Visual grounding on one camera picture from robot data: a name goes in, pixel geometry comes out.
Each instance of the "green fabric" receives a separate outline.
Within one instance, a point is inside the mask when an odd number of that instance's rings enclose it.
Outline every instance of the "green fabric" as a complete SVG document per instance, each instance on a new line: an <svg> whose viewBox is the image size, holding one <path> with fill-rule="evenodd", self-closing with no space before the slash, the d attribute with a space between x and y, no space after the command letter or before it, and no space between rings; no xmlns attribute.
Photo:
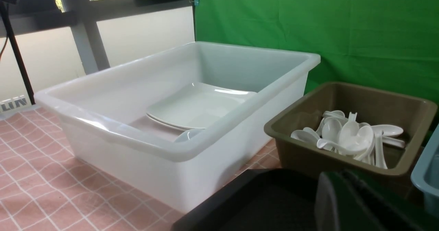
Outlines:
<svg viewBox="0 0 439 231"><path fill-rule="evenodd" d="M307 92L344 81L439 103L439 0L200 0L196 36L320 54Z"/></svg>

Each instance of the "light blue container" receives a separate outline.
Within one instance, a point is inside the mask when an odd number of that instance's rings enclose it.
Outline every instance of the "light blue container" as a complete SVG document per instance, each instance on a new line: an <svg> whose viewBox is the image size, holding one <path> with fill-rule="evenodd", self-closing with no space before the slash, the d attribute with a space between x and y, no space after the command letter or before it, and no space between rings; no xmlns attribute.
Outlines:
<svg viewBox="0 0 439 231"><path fill-rule="evenodd" d="M411 180L424 193L425 210L439 218L439 126L420 155Z"/></svg>

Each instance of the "stacked plates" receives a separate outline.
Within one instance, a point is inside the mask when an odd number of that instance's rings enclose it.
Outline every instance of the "stacked plates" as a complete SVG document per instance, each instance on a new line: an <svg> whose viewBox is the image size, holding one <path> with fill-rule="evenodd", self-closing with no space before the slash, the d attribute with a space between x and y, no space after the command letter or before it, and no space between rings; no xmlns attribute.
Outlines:
<svg viewBox="0 0 439 231"><path fill-rule="evenodd" d="M205 129L255 94L191 83L148 107L146 114L154 122L176 130Z"/></svg>

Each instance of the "window frame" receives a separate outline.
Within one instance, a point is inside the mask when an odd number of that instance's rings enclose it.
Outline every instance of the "window frame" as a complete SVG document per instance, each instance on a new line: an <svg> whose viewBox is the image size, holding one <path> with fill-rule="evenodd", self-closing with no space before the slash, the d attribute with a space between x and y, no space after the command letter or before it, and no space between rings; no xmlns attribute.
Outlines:
<svg viewBox="0 0 439 231"><path fill-rule="evenodd" d="M11 16L16 35L69 26L86 74L110 67L97 22L140 14L189 7L189 0L137 7L134 0L61 0L61 10ZM5 37L0 24L0 37Z"/></svg>

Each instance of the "olive plastic bin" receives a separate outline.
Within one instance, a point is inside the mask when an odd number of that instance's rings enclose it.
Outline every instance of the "olive plastic bin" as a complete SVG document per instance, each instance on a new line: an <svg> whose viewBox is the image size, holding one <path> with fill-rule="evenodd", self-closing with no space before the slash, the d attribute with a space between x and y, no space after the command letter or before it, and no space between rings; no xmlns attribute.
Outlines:
<svg viewBox="0 0 439 231"><path fill-rule="evenodd" d="M404 129L399 139L406 148L384 145L384 157L389 169L356 161L331 151L320 150L290 137L294 130L318 127L326 110L357 112L357 122L370 125L392 124ZM371 174L382 185L406 197L412 187L410 173L421 143L436 113L431 101L346 83L326 83L304 95L264 127L265 133L276 140L283 168L318 178L323 171L357 169Z"/></svg>

